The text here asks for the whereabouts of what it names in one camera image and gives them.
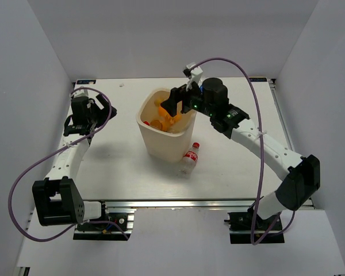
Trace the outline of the orange juice bottle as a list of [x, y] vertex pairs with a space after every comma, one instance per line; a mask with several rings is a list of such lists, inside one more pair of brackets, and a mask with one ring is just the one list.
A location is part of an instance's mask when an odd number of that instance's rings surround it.
[[157, 120], [157, 119], [152, 120], [149, 123], [149, 125], [151, 127], [155, 128], [155, 129], [159, 130], [159, 131], [163, 131], [163, 128], [164, 128], [163, 123], [160, 120]]
[[174, 117], [171, 117], [169, 113], [161, 107], [161, 103], [164, 101], [163, 98], [157, 98], [154, 102], [155, 106], [158, 107], [158, 113], [159, 115], [170, 125], [174, 125], [175, 123], [179, 122], [182, 118], [181, 114], [177, 114]]

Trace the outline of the clear bottle red cap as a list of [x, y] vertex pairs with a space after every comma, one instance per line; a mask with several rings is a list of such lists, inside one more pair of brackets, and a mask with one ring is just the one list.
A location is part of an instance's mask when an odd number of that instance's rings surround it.
[[180, 176], [185, 178], [189, 178], [191, 176], [198, 161], [199, 149], [200, 144], [198, 142], [194, 142], [184, 154], [178, 167]]

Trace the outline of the clear bottle blue label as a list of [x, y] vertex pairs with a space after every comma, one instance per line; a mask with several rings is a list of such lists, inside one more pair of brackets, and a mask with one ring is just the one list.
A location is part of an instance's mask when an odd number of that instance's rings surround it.
[[201, 91], [201, 93], [202, 93], [202, 92], [203, 92], [203, 86], [202, 86], [202, 82], [199, 82], [198, 86], [199, 86], [200, 91]]

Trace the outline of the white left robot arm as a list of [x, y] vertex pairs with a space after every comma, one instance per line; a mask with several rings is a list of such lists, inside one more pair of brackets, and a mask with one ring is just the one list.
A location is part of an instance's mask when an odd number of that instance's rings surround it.
[[109, 225], [110, 215], [102, 210], [102, 203], [84, 201], [75, 180], [93, 132], [116, 114], [116, 109], [100, 94], [91, 98], [83, 91], [72, 96], [71, 114], [64, 123], [60, 142], [62, 151], [55, 155], [45, 178], [32, 186], [42, 226], [80, 224], [87, 220], [97, 229], [105, 229]]

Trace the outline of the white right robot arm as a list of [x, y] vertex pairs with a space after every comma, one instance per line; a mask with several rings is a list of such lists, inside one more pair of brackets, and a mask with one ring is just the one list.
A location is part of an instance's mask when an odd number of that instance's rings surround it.
[[210, 118], [214, 129], [241, 144], [269, 166], [281, 180], [276, 191], [262, 197], [248, 215], [249, 225], [262, 229], [269, 218], [283, 210], [297, 211], [320, 188], [320, 161], [304, 157], [261, 132], [249, 115], [232, 105], [228, 89], [219, 78], [208, 78], [202, 85], [193, 82], [170, 90], [161, 107], [172, 117], [191, 110]]

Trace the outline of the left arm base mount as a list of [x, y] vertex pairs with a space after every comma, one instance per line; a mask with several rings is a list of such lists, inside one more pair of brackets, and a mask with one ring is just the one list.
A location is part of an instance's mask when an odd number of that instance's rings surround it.
[[84, 223], [75, 227], [73, 239], [84, 241], [127, 241], [133, 229], [135, 210], [111, 202], [85, 202]]

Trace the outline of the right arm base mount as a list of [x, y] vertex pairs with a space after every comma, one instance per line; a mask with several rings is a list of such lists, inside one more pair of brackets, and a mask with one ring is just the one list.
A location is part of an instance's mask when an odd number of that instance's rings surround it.
[[[254, 204], [245, 212], [229, 212], [224, 224], [229, 228], [229, 237], [231, 244], [251, 244], [251, 226]], [[279, 214], [263, 220], [256, 217], [254, 228], [254, 242], [257, 242], [263, 234], [271, 227], [269, 233], [260, 241], [260, 244], [283, 244], [285, 238], [281, 231], [283, 230], [282, 221]]]

